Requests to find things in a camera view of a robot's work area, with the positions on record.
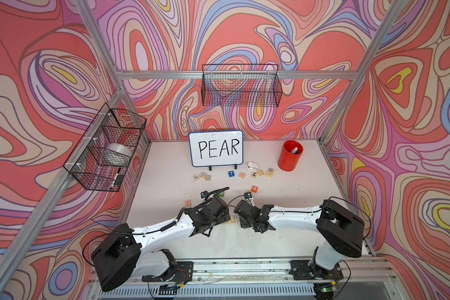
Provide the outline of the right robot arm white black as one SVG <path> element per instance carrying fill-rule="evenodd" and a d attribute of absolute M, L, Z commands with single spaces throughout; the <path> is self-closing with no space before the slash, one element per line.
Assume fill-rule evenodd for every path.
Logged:
<path fill-rule="evenodd" d="M 234 206 L 243 229 L 257 233 L 277 230 L 306 230 L 320 233 L 324 242 L 316 246 L 308 261 L 291 261 L 290 275 L 295 280 L 339 281 L 338 270 L 344 258 L 362 256 L 365 222 L 336 202 L 325 199 L 320 206 L 287 208 L 265 204 L 261 208 L 242 200 Z"/>

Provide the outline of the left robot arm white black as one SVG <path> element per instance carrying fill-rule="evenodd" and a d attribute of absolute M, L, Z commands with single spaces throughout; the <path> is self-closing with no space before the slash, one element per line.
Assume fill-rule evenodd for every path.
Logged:
<path fill-rule="evenodd" d="M 135 228 L 123 223 L 101 235 L 87 263 L 94 267 L 102 291 L 112 291 L 130 278 L 170 280 L 178 263 L 163 246 L 196 235 L 208 237 L 215 226 L 230 221 L 229 206 L 220 196 L 225 191 L 202 192 L 197 206 L 182 208 L 174 219 Z"/>

